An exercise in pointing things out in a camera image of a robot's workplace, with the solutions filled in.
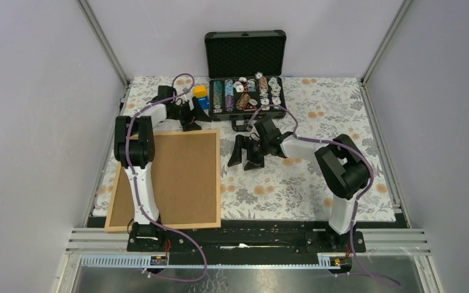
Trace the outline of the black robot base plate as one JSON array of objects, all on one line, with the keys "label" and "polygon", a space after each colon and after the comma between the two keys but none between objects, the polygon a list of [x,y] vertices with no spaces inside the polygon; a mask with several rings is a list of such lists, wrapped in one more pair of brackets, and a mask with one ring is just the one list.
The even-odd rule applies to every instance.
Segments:
[{"label": "black robot base plate", "polygon": [[364,231],[401,232],[407,229],[402,217],[395,222],[357,223],[353,236],[336,236],[327,232],[327,222],[269,222],[224,220],[221,228],[186,230],[185,236],[160,232],[156,239],[142,238],[133,233],[120,241],[127,252],[159,253],[174,266],[198,265],[295,265],[314,264],[317,254],[337,256],[371,251]]}]

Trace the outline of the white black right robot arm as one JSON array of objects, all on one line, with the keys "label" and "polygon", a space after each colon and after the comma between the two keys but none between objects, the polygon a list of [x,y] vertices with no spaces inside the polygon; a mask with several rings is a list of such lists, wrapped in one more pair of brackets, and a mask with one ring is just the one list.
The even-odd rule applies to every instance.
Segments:
[{"label": "white black right robot arm", "polygon": [[330,231],[325,241],[333,251],[347,247],[349,235],[355,230],[357,202],[374,179],[373,168],[353,140],[345,134],[333,140],[300,137],[292,131],[281,132],[272,120],[265,118],[257,121],[248,135],[236,135],[227,165],[232,167],[246,160],[245,171],[259,169],[264,167],[264,158],[268,155],[319,165],[333,193]]}]

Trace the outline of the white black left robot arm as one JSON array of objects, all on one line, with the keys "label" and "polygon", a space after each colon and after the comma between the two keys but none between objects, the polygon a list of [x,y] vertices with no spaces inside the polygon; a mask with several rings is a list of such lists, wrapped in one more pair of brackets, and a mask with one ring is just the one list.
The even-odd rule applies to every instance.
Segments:
[{"label": "white black left robot arm", "polygon": [[189,99],[190,88],[181,93],[169,85],[160,85],[158,94],[132,116],[119,115],[115,119],[114,156],[125,170],[134,202],[134,224],[143,233],[142,243],[151,251],[159,250],[165,242],[165,231],[182,232],[160,223],[151,178],[156,154],[153,128],[163,121],[180,122],[184,132],[201,131],[198,122],[211,119],[196,97]]}]

